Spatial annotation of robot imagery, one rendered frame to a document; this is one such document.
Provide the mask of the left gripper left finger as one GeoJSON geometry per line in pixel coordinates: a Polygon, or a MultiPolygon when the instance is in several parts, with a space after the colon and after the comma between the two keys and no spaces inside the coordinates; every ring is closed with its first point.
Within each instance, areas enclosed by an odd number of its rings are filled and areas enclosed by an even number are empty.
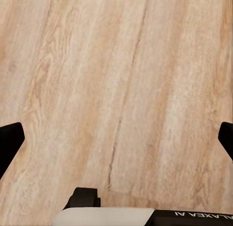
{"type": "Polygon", "coordinates": [[[20,122],[0,128],[0,179],[17,154],[24,141],[24,132],[20,122]]]}

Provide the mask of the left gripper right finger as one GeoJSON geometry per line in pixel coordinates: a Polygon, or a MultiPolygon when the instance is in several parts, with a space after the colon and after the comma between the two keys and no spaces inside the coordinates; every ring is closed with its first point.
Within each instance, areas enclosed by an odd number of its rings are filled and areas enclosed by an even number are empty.
{"type": "Polygon", "coordinates": [[[223,122],[221,124],[218,140],[233,160],[233,123],[223,122]]]}

